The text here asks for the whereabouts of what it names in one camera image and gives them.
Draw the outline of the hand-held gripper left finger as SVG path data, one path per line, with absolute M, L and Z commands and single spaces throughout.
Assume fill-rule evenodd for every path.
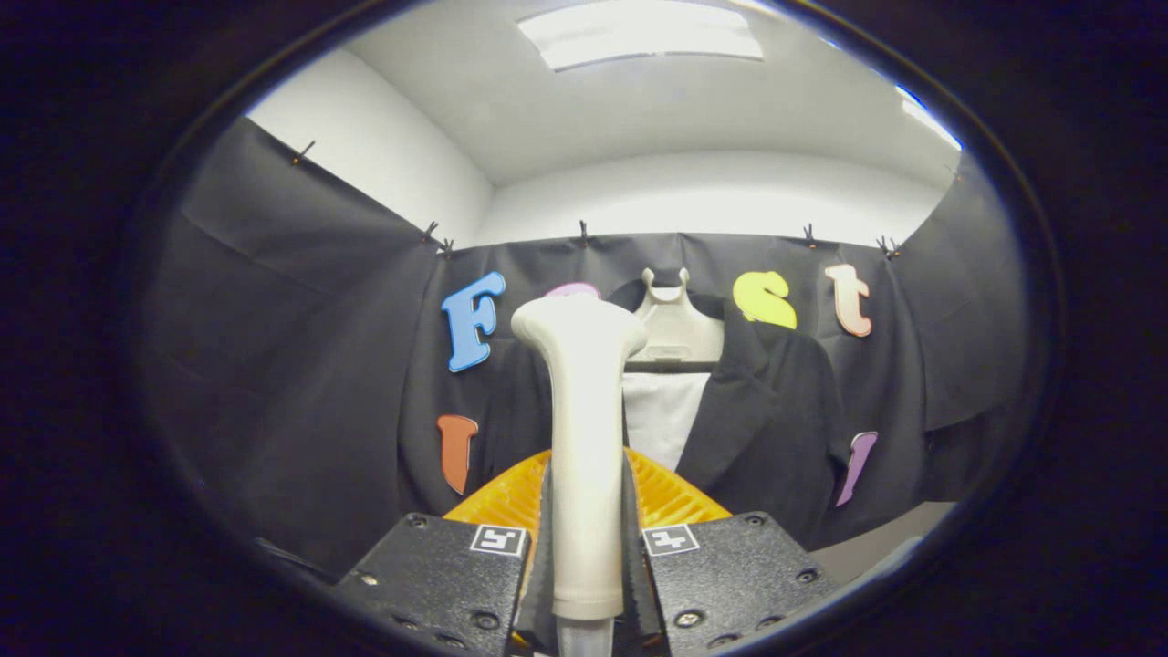
M 363 624 L 443 656 L 529 652 L 517 623 L 550 611 L 550 452 L 447 516 L 409 513 L 334 587 Z

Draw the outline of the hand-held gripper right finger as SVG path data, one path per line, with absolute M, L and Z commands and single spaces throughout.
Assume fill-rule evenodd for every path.
M 630 653 L 712 656 L 839 589 L 767 513 L 735 516 L 651 457 L 625 457 Z

